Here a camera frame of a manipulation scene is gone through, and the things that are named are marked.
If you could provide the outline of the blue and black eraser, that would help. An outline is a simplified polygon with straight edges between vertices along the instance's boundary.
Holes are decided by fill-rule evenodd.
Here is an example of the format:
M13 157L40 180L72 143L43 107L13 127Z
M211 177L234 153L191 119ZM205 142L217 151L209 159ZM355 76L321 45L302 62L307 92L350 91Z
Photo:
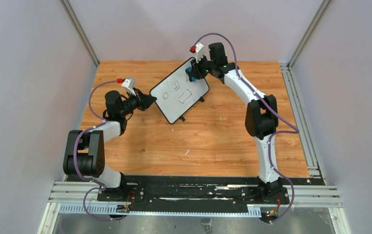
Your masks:
M193 75L192 72L187 72L187 69L185 70L185 72L186 72L187 76L188 76L188 75Z

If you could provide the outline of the black framed whiteboard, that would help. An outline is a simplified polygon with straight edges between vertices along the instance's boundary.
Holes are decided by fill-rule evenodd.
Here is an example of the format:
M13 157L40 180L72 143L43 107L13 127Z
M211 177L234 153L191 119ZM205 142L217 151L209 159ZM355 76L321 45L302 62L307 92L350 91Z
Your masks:
M185 70L193 61L191 57L183 62L150 90L150 95L157 99L157 107L170 124L175 123L183 112L210 90L205 79L188 80Z

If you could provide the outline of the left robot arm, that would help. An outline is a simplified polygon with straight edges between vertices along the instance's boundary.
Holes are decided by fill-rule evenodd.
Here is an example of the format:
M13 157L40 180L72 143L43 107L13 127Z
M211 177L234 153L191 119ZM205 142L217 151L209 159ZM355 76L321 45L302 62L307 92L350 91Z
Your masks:
M64 173L94 182L99 185L100 191L114 190L118 196L126 196L125 176L106 164L105 144L124 134L128 115L134 110L146 111L156 100L156 97L137 88L127 98L115 90L107 92L102 122L85 130L69 132L62 165Z

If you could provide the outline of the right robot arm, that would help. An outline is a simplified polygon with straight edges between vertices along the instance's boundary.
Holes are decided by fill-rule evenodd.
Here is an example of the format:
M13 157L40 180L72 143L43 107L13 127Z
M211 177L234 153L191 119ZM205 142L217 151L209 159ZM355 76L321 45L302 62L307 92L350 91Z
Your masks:
M195 55L191 67L186 69L190 81L211 74L231 88L247 105L245 128L255 140L259 162L260 183L254 196L264 202L270 201L282 187L279 174L274 170L276 156L273 134L278 127L276 98L256 89L234 62L228 62L221 42L209 45L209 58L204 55L201 43L191 46L190 52Z

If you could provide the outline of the metal whiteboard stand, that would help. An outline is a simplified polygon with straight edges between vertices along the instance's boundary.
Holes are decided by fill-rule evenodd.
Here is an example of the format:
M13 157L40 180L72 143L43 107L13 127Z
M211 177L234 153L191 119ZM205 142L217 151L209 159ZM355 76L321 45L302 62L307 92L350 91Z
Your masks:
M194 104L191 105L185 112L183 112L179 117L178 120L185 121L184 115L188 112L190 112L198 103L204 103L205 99L203 96L201 96Z

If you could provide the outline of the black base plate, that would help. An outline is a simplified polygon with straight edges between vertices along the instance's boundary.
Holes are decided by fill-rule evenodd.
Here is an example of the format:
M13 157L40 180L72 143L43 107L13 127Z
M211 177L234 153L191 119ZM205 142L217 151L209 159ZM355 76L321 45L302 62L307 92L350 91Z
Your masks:
M282 187L268 202L255 197L257 177L127 175L128 193L114 190L98 194L98 201L128 202L132 211L185 213L242 213L247 205L288 205L290 183L280 178Z

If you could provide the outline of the aluminium frame rail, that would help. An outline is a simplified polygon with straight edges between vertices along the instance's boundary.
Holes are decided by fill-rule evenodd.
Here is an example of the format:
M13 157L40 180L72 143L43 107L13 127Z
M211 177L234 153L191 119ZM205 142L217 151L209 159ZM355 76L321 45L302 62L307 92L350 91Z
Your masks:
M351 229L335 186L293 178L268 195L254 177L130 175L122 188L56 181L40 234L335 233Z

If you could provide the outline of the left corner aluminium post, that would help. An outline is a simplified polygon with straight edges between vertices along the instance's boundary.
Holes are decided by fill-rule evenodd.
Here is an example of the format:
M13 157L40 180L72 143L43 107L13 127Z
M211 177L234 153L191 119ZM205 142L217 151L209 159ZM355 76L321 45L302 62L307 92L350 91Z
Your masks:
M91 45L79 19L78 19L78 16L76 15L72 5L71 5L71 2L69 0L59 0L59 2L61 3L66 15L68 16L74 30L76 31L78 37L80 38L80 41L82 42L85 50L87 51L90 59L92 60L93 64L96 66L96 67L99 67L99 64L100 64L100 60L93 48L93 46Z

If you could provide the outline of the corner aluminium post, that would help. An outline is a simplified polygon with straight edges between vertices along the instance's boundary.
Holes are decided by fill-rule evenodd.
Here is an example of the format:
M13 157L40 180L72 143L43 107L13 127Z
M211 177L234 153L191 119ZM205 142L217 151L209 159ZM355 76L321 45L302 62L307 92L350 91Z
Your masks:
M78 19L78 16L76 15L72 5L71 5L71 2L69 0L59 0L59 2L61 3L66 15L68 16L74 30L76 31L78 37L80 38L80 41L82 42L85 50L87 51L90 59L92 60L93 64L96 66L96 67L99 67L99 64L100 64L100 60L93 48L93 46L91 45L79 19Z
M316 27L318 26L318 24L320 23L322 17L325 15L328 7L330 6L330 4L332 3L332 0L323 0L318 8L318 10L316 11L316 13L314 14L311 22L309 23L305 33L303 34L299 44L297 45L295 51L293 52L289 62L287 63L287 67L288 69L292 69L294 67L294 65L296 64L297 60L299 59L302 51L304 50L305 46L307 45L310 37L312 36L312 34L314 33Z

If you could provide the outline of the right corner aluminium post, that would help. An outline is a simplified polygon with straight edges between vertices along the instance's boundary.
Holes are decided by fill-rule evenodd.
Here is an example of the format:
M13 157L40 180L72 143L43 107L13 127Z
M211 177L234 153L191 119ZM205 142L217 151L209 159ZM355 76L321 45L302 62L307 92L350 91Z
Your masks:
M318 8L318 10L316 11L316 13L314 14L311 22L309 23L305 33L303 34L299 44L297 45L295 51L293 52L289 62L287 63L287 67L288 69L292 69L294 67L294 65L296 64L297 60L299 59L302 51L304 50L305 46L307 45L310 37L312 36L312 34L314 33L316 27L318 26L318 24L320 23L322 17L325 15L328 7L330 6L330 4L332 3L332 0L323 0Z

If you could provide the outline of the right side aluminium rail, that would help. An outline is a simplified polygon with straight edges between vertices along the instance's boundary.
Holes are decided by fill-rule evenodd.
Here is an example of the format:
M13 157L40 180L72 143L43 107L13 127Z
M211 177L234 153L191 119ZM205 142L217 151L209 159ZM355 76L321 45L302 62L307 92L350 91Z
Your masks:
M321 179L326 184L326 178L321 169L321 163L316 144L312 135L311 126L307 118L304 100L301 95L294 71L285 64L279 64L289 102L294 115L296 126L299 129L299 137L304 152L309 175L312 178Z

